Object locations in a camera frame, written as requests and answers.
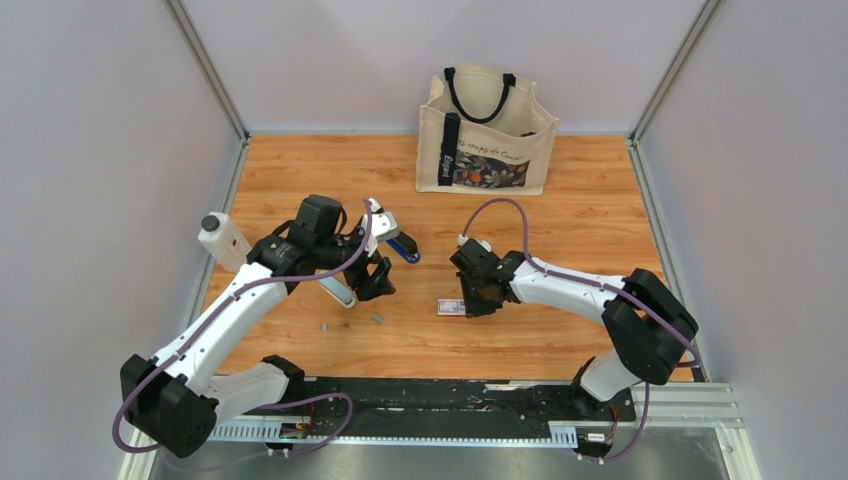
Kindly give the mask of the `red white staple box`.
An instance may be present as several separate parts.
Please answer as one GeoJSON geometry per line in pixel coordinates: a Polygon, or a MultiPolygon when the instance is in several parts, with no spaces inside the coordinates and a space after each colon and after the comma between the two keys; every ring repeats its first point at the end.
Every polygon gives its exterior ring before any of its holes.
{"type": "Polygon", "coordinates": [[[438,316],[462,316],[466,315],[465,302],[461,299],[438,299],[438,316]]]}

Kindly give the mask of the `blue black stapler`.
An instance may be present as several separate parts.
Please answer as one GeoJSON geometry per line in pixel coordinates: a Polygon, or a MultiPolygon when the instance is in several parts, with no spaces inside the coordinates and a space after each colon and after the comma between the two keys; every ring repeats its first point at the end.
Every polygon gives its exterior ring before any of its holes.
{"type": "Polygon", "coordinates": [[[421,260],[418,244],[403,231],[389,239],[387,244],[409,264],[416,264],[421,260]]]}

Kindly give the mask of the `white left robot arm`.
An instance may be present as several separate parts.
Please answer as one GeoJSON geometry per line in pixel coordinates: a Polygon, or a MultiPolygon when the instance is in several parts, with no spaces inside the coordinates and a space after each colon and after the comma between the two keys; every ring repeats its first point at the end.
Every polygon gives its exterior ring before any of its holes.
{"type": "Polygon", "coordinates": [[[178,458],[195,453],[223,422],[251,411],[294,414],[321,401],[310,397],[304,371],[279,355],[236,374],[218,369],[243,337],[295,289],[343,274],[359,302],[395,293],[392,263],[379,246],[396,238],[394,215],[376,199],[349,231],[332,198],[310,195],[292,220],[257,241],[228,287],[184,332],[150,357],[128,358],[120,369],[122,403],[112,440],[140,454],[163,448],[178,458]]]}

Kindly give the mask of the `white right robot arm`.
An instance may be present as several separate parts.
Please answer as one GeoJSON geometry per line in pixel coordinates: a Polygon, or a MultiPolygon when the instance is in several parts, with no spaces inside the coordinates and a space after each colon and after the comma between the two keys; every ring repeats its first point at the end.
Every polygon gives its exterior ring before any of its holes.
{"type": "Polygon", "coordinates": [[[662,386],[693,349],[698,325],[652,272],[627,276],[570,270],[526,257],[498,256],[485,241],[462,235],[450,257],[457,269],[465,314],[491,315],[505,303],[544,305],[603,326],[611,349],[587,361],[573,379],[572,409],[598,417],[620,391],[636,384],[662,386]]]}

